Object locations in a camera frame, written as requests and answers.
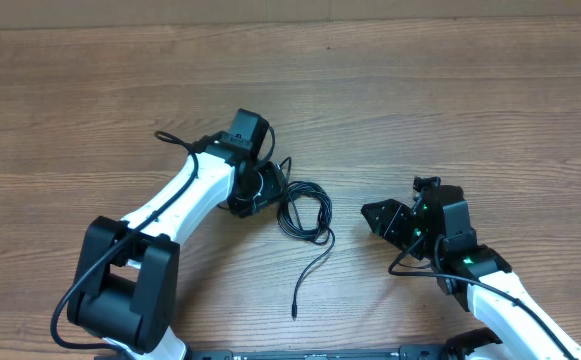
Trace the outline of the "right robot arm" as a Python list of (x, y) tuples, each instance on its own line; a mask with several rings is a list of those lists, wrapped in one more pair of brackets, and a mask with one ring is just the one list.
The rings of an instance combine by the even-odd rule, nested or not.
[(512, 266), (479, 243), (459, 186), (417, 178), (414, 203), (367, 203), (371, 231), (399, 249), (388, 272), (433, 278), (446, 295), (483, 323), (450, 338), (439, 359), (581, 359), (574, 341), (530, 296)]

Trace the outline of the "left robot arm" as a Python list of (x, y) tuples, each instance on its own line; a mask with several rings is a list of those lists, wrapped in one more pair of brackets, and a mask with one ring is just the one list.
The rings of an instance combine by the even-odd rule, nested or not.
[(221, 204), (245, 218), (279, 201), (284, 178), (259, 154), (273, 136), (269, 122), (244, 109), (231, 127), (187, 143), (179, 173), (151, 200), (120, 220), (97, 217), (87, 228), (72, 286), (55, 312), (100, 338), (114, 359), (183, 359), (187, 347), (171, 328), (180, 250)]

